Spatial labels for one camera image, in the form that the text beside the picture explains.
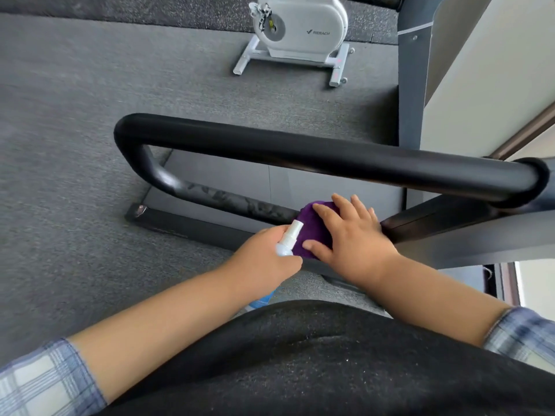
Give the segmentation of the person's left hand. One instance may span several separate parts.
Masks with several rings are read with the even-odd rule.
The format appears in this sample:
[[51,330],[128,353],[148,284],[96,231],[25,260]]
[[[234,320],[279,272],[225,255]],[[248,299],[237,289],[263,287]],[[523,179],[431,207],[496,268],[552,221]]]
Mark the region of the person's left hand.
[[280,286],[265,285],[259,275],[259,232],[219,268],[219,273],[223,276],[228,298],[242,306],[270,294]]

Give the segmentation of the person's right hand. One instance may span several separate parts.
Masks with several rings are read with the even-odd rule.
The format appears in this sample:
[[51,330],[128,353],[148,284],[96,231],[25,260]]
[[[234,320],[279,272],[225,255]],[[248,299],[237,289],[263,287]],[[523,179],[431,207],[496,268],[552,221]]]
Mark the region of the person's right hand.
[[397,249],[382,234],[380,223],[371,221],[361,202],[361,218],[345,221],[340,214],[322,204],[314,210],[332,236],[334,260],[326,263],[351,284],[371,292],[384,274],[386,263],[399,257]]

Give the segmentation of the purple cleaning cloth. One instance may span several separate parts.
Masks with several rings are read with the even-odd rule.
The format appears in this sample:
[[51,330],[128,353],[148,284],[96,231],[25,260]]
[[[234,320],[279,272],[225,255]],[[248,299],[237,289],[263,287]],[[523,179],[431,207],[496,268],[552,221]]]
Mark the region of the purple cleaning cloth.
[[304,206],[296,217],[296,220],[303,223],[303,226],[297,237],[295,246],[293,247],[293,255],[301,258],[319,260],[309,250],[302,246],[306,240],[316,240],[325,245],[328,249],[332,250],[332,236],[323,220],[314,210],[314,204],[325,205],[335,211],[336,214],[340,214],[338,207],[332,201],[315,201]]

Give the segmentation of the white spray bottle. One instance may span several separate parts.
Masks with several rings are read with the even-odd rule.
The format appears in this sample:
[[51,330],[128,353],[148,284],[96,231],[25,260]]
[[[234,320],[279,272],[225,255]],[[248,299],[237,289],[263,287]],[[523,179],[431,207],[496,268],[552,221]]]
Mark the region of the white spray bottle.
[[[293,256],[293,248],[296,244],[297,238],[302,230],[303,223],[298,220],[293,220],[289,225],[288,229],[281,236],[280,241],[275,246],[275,253],[280,257]],[[268,305],[269,301],[273,297],[275,290],[270,294],[249,303],[244,309],[246,312],[252,311],[254,309],[259,309]]]

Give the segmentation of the person's right forearm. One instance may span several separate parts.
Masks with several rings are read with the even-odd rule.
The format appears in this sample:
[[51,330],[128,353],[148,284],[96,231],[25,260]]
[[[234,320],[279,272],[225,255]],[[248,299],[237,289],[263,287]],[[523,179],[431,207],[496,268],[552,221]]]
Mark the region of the person's right forearm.
[[358,284],[395,319],[482,347],[510,305],[398,253]]

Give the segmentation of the person's left forearm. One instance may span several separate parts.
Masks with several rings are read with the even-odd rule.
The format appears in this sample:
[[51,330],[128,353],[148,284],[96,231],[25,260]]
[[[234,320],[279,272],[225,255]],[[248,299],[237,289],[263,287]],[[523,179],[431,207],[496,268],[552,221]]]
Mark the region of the person's left forearm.
[[255,279],[232,268],[170,287],[70,337],[104,399],[131,387],[248,303],[264,296]]

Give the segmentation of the black treadmill handrail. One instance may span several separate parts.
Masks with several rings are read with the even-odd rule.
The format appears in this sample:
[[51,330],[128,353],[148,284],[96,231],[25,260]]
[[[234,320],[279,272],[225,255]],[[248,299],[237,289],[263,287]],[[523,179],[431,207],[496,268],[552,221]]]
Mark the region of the black treadmill handrail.
[[395,244],[555,211],[555,158],[507,162],[143,113],[122,117],[113,134],[133,171],[154,188],[264,223],[288,224],[299,212],[179,179],[149,146],[439,194],[381,223]]

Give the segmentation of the black apron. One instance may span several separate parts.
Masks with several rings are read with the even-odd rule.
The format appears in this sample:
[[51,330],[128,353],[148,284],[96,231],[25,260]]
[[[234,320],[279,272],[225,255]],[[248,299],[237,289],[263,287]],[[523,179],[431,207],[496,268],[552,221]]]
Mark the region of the black apron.
[[555,416],[555,375],[319,300],[236,317],[96,416]]

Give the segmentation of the brown wooden trim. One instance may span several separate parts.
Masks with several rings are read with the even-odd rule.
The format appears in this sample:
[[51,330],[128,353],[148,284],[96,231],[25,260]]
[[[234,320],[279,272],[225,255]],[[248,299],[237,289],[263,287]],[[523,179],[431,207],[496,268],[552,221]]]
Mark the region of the brown wooden trim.
[[555,125],[555,100],[486,157],[494,160],[507,160],[553,125]]

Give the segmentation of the white exercise bike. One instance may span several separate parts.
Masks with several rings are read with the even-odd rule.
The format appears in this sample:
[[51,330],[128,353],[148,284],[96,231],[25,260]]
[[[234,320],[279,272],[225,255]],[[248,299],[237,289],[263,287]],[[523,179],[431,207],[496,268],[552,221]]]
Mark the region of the white exercise bike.
[[331,69],[329,85],[347,83],[345,42],[349,20],[340,0],[256,0],[248,4],[254,35],[233,68],[241,75],[249,61],[262,60]]

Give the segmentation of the blue plaid shirt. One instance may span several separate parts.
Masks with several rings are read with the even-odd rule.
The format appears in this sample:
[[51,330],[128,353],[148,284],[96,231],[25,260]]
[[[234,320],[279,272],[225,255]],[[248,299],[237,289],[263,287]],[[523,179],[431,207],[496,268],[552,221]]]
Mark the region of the blue plaid shirt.
[[[555,322],[529,308],[505,311],[483,347],[555,374]],[[91,416],[107,405],[87,364],[65,338],[0,369],[0,416]]]

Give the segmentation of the grey treadmill console frame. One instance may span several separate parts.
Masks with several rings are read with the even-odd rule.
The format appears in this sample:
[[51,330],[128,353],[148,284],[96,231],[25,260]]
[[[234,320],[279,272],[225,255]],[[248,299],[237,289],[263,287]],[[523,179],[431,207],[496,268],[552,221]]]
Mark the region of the grey treadmill console frame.
[[537,188],[489,203],[439,195],[384,220],[404,256],[436,269],[555,258],[555,157],[522,158]]

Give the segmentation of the grey treadmill upright post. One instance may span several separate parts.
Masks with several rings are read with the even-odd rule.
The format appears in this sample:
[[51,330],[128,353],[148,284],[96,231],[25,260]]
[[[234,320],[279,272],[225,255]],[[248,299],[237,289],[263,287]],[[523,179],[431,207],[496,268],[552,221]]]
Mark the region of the grey treadmill upright post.
[[419,150],[434,16],[443,0],[402,0],[397,22],[399,146]]

